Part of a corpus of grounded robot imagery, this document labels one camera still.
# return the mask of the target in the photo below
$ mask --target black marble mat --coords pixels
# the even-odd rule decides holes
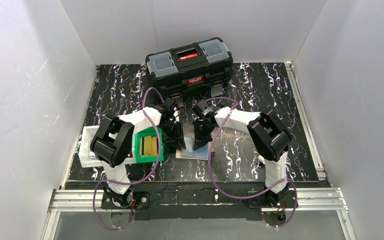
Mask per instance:
[[[148,88],[145,65],[101,65],[98,67],[92,96],[88,105],[85,126],[100,124],[102,115],[129,114],[142,107],[142,98]],[[225,97],[239,102],[238,110],[268,112],[275,110],[293,134],[287,159],[287,172],[294,181],[318,181],[309,145],[298,113],[291,84],[283,63],[235,63]],[[196,118],[192,106],[209,92],[190,97],[185,101],[185,137],[194,137],[192,122]],[[258,153],[251,137],[244,132],[225,128],[216,140],[214,159],[211,161],[214,178],[218,182],[265,180],[265,169],[258,167]],[[102,167],[82,168],[77,153],[74,154],[68,181],[98,181],[105,178]],[[129,178],[139,180],[147,175],[152,163],[127,166]],[[207,161],[176,159],[164,153],[164,162],[150,181],[209,182]]]

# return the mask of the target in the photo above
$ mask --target white wall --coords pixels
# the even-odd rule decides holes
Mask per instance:
[[[326,0],[61,0],[95,64],[220,37],[235,62],[294,60]]]
[[[0,239],[42,237],[95,71],[59,0],[0,1]]]
[[[357,238],[384,239],[384,1],[328,0],[295,73]]]

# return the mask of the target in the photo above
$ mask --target black toolbox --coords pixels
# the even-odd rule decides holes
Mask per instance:
[[[189,97],[211,89],[221,95],[233,73],[233,58],[223,40],[214,37],[146,56],[146,76],[163,97]]]

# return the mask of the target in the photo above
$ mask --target green box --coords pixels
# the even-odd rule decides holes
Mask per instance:
[[[163,162],[164,161],[163,131],[159,127],[157,127],[157,128],[158,128],[158,133],[159,133],[159,139],[161,141],[161,149],[160,149],[161,154],[159,157],[159,161]],[[151,136],[153,138],[157,136],[157,133],[155,132],[154,127],[149,127],[149,128],[147,128],[143,131],[140,131],[134,135],[133,149],[134,149],[134,156],[135,156],[137,164],[154,163],[157,161],[156,155],[155,156],[141,156],[141,138],[144,138],[147,136]]]

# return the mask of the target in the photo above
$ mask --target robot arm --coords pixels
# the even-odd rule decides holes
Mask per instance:
[[[230,107],[222,108],[220,104],[210,106],[204,100],[201,100],[193,110],[199,117],[194,122],[194,149],[198,149],[204,143],[206,144],[212,140],[211,132],[215,127],[222,124],[231,109]],[[266,187],[287,177],[286,158],[292,135],[275,112],[270,111],[264,114],[234,109],[224,126],[251,135],[255,148],[260,154],[258,160],[264,163],[266,167]],[[271,191],[274,194],[281,195],[281,192],[286,191],[286,185],[287,183],[284,181],[272,188]]]
[[[154,107],[145,107],[143,110],[118,117],[104,116],[99,128],[90,143],[90,150],[101,161],[109,180],[129,183],[126,172],[126,164],[135,164],[135,151],[132,150],[132,142],[135,134],[152,127],[150,121],[145,118],[143,111],[163,131],[164,143],[172,149],[185,147],[182,123],[178,117],[174,117],[178,106],[166,98],[163,104]],[[109,189],[105,191],[121,205],[130,203],[129,185],[121,185],[110,182]]]

